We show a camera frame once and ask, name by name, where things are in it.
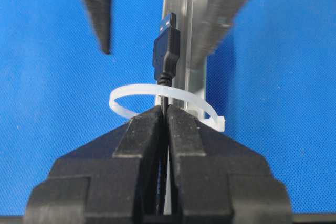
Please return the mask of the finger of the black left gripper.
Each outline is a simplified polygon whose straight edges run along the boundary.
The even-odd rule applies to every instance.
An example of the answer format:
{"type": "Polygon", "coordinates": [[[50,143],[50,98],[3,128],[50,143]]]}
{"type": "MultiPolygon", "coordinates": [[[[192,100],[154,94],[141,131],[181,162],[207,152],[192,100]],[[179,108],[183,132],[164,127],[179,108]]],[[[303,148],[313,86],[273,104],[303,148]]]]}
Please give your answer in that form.
{"type": "Polygon", "coordinates": [[[110,53],[112,0],[83,0],[101,51],[110,53]]]}
{"type": "Polygon", "coordinates": [[[229,31],[239,10],[248,0],[207,0],[192,35],[191,63],[196,69],[214,53],[229,31]]]}

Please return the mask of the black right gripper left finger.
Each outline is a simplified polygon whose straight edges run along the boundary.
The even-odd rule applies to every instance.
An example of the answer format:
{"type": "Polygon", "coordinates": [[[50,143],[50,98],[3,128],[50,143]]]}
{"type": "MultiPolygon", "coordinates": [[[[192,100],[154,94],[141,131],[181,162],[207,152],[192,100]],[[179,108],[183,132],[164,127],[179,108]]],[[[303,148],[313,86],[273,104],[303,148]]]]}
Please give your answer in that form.
{"type": "Polygon", "coordinates": [[[155,106],[58,158],[31,192],[24,223],[141,223],[158,213],[162,120],[155,106]]]}

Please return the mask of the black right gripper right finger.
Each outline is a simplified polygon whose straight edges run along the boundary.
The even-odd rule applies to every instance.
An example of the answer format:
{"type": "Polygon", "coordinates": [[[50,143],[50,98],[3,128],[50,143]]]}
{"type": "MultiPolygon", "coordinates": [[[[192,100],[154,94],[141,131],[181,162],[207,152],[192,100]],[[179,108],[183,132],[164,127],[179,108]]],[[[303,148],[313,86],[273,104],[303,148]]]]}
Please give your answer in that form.
{"type": "Polygon", "coordinates": [[[266,159],[170,106],[167,126],[180,223],[291,223],[266,159]]]}

